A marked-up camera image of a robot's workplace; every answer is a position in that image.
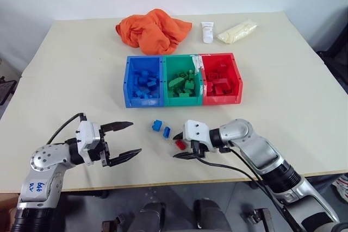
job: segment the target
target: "plastic bag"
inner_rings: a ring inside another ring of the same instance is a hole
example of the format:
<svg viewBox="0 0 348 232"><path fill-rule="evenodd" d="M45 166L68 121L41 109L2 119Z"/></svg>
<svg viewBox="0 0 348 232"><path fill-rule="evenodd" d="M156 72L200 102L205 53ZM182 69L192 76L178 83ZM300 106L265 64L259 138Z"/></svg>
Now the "plastic bag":
<svg viewBox="0 0 348 232"><path fill-rule="evenodd" d="M250 19L247 21L230 28L229 30L217 35L217 38L225 43L234 43L247 35L251 34L257 24L252 22Z"/></svg>

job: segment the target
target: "robotic arm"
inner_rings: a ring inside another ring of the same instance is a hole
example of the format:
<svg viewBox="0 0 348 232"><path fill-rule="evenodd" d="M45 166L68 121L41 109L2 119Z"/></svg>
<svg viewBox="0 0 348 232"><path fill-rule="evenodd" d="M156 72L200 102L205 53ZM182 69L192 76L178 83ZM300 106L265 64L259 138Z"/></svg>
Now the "robotic arm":
<svg viewBox="0 0 348 232"><path fill-rule="evenodd" d="M75 118L78 116L80 125L75 138L65 143L50 144L68 121L48 144L32 154L31 168L22 185L12 232L49 231L53 211L63 187L64 173L69 168L83 163L91 165L98 160L101 160L103 167L112 167L130 160L141 151L137 149L125 152L110 159L109 147L104 140L105 133L127 128L132 122L113 122L99 126L87 121L84 114L77 114Z"/></svg>
<svg viewBox="0 0 348 232"><path fill-rule="evenodd" d="M174 139L191 143L192 153L174 156L181 159L204 158L208 151L228 153L232 147L239 148L241 156L282 204L282 215L294 231L331 231L339 225L332 207L268 140L254 132L248 121L236 119L209 130L204 123L188 120Z"/></svg>

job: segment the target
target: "table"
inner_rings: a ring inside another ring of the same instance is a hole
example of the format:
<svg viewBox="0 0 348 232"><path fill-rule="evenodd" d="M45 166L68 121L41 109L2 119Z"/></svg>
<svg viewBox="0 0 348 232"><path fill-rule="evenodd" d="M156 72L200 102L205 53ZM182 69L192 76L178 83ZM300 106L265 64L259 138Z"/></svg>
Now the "table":
<svg viewBox="0 0 348 232"><path fill-rule="evenodd" d="M120 18L55 21L0 121L3 181L0 192L19 192L29 157L77 112L105 124L134 125L108 133L112 156L142 148L131 161L115 167L79 165L68 170L64 191L163 184L245 180L234 171L180 160L171 140L152 131L155 119L180 132L187 119L216 128L244 118L304 175L348 170L348 98L321 59L282 12L179 16L193 23L176 54L233 52L244 89L239 105L126 109L122 84L128 55L139 49L123 44L114 31ZM200 22L215 22L219 33L246 19L256 31L232 45L202 42ZM74 137L71 123L55 141ZM252 173L233 154L209 153L207 160Z"/></svg>

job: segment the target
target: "blue bin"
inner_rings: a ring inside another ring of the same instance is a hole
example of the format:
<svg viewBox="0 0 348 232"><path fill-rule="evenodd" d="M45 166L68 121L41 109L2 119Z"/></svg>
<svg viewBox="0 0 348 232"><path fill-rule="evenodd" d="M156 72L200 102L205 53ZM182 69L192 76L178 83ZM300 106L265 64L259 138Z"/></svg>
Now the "blue bin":
<svg viewBox="0 0 348 232"><path fill-rule="evenodd" d="M127 108L164 106L162 56L128 57L123 93Z"/></svg>

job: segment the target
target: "orange cloth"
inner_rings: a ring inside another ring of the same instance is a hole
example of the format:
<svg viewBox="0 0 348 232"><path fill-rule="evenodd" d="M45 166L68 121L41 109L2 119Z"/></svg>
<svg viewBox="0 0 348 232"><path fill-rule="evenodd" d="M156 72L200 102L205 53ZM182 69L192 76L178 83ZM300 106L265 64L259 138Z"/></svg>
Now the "orange cloth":
<svg viewBox="0 0 348 232"><path fill-rule="evenodd" d="M139 47L144 54L171 54L192 28L192 23L171 18L166 12L154 9L146 15L133 15L116 26L122 41Z"/></svg>

